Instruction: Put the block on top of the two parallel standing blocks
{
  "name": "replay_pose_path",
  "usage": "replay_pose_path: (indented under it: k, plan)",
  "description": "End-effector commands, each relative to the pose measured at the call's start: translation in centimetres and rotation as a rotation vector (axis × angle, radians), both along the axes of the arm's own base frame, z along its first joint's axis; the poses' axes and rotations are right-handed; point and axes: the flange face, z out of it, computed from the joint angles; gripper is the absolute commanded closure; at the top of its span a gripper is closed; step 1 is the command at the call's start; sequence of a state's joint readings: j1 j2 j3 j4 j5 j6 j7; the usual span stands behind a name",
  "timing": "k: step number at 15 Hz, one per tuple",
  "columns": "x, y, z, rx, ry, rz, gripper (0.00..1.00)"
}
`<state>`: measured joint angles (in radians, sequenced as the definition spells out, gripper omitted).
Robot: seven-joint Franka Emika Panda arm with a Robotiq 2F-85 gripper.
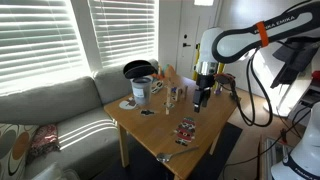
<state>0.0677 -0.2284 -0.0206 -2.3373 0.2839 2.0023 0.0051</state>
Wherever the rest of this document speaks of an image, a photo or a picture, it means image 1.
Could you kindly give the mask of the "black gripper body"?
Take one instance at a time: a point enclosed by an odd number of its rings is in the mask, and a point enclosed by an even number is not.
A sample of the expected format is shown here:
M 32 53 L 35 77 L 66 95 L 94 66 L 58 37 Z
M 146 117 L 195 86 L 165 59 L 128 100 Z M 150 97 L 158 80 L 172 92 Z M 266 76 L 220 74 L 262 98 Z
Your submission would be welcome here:
M 211 88 L 215 83 L 213 75 L 198 75 L 196 85 L 198 88 L 194 92 L 193 103 L 201 106 L 202 99 L 204 97 L 210 98 Z

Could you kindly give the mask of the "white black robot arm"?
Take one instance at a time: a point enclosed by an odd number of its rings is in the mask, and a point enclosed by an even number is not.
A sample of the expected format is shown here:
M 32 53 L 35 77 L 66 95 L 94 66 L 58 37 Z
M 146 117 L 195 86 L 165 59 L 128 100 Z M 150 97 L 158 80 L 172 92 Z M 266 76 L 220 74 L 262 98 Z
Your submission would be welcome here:
M 254 48 L 319 27 L 320 3 L 312 2 L 244 29 L 210 28 L 203 33 L 200 57 L 195 66 L 198 88 L 194 110 L 207 105 L 217 65 L 239 60 Z M 320 180 L 320 103 L 311 109 L 303 138 L 283 160 L 271 167 L 274 180 Z

